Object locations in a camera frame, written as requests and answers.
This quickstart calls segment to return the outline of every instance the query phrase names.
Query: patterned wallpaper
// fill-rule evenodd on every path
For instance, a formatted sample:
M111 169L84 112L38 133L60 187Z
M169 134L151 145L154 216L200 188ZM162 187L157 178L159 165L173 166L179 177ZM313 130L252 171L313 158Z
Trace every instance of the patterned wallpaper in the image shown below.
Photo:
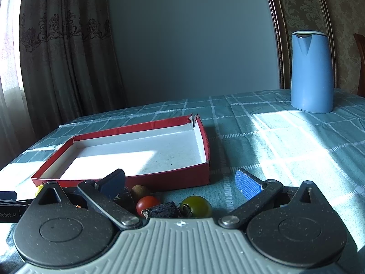
M330 13L339 87L356 93L360 55L353 34L365 36L365 0L326 0Z
M290 58L292 54L292 33L312 30L326 34L326 26L319 0L280 0L289 34Z

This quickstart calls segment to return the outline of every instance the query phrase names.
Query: sunlight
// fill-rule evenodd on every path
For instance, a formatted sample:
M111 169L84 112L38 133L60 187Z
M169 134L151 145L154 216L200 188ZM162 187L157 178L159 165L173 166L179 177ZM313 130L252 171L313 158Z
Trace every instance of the sunlight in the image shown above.
M0 190L14 190L18 200L34 198L37 190L31 177L44 162L10 163L0 171Z
M14 44L14 56L15 56L15 66L16 66L16 74L18 76L18 84L21 90L23 90L23 80L21 78L21 62L20 62L20 51L19 51L19 16L21 11L21 0L14 0L14 9L13 9L13 36L14 42L18 42L18 44Z
M9 246L6 243L12 224L0 224L0 264L4 262L9 255Z
M269 160L265 159L265 154L258 157L266 178L277 179L284 185L292 186L295 186L291 184L293 178L298 184L304 180L314 181L344 221L357 247L362 248L365 245L365 234L363 224L357 220L362 217L359 213L364 213L364 201L359 196L357 184L331 156L340 147L326 148L326 141L316 127L311 126L312 122L308 121L311 117L318 118L298 110L253 113L252 116L267 126L259 134L264 136L264 141L270 142L267 145L261 142L263 151L269 147L277 153ZM282 170L282 165L288 168L290 176Z
M63 144L58 144L58 145L51 145L51 146L45 146L45 147L37 147L37 148L30 148L25 150L23 153L27 153L27 152L39 152L39 151L46 151L46 150L59 150Z
M0 21L6 22L8 17L8 4L9 0L1 0L0 1ZM12 87L16 87L16 84L14 83L13 79L8 77L8 74L10 73L9 67L8 67L8 59L7 59L7 53L5 51L7 42L7 32L8 32L8 24L7 23L1 23L0 24L0 78L1 78L1 85L3 87L3 90L10 89Z
M123 169L126 177L139 175L155 154L156 151L148 150L77 157L63 173L61 179L99 179L104 178L118 168Z

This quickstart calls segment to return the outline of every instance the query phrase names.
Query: blue gripper pad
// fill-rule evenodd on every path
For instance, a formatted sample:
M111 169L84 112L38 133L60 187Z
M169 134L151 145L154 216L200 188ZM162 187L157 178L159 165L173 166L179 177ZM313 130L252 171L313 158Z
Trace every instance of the blue gripper pad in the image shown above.
M236 187L247 200L252 199L258 193L262 192L262 185L248 175L238 170L235 175Z
M122 169L117 169L107 177L99 180L95 188L109 199L114 199L125 186L125 173Z

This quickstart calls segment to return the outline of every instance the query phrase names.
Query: sunlit table surface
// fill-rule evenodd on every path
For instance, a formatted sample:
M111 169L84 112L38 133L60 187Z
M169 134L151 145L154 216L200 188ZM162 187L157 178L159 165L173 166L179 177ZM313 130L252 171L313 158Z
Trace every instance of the sunlit table surface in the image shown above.
M284 186L313 180L338 212L352 238L344 267L364 269L365 253L365 99L335 89L334 109L327 114L303 112L290 105L290 90L265 90L202 99L184 99L78 118L26 150L0 171L1 190L18 199L33 198L30 177L65 141L76 134L199 114L209 137L211 184L160 193L163 201L180 203L200 195L219 217L245 199L234 174L245 168L260 179ZM13 226L0 224L0 263L16 256Z

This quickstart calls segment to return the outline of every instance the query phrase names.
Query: cardboard box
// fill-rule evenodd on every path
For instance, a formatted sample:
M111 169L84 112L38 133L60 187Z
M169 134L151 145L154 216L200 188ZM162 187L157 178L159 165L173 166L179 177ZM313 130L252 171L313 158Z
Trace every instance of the cardboard box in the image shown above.
M123 169L126 186L152 192L209 183L209 143L199 116L151 121L76 135L32 176L36 186L77 186Z

